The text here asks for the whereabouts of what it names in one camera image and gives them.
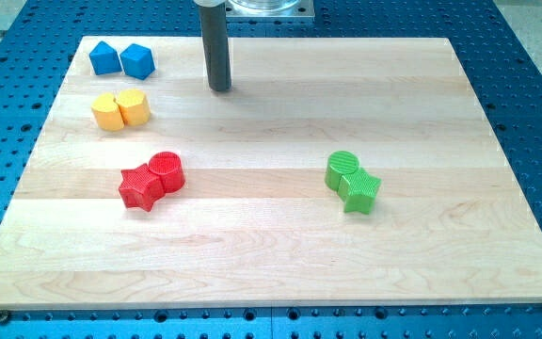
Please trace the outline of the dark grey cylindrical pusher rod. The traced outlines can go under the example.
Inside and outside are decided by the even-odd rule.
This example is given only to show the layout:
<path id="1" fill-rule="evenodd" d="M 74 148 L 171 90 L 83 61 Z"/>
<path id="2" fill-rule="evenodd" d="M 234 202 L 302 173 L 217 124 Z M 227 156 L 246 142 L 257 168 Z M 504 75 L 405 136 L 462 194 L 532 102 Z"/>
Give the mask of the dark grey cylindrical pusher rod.
<path id="1" fill-rule="evenodd" d="M 198 2 L 200 29 L 209 87 L 231 89 L 231 62 L 224 2 Z"/>

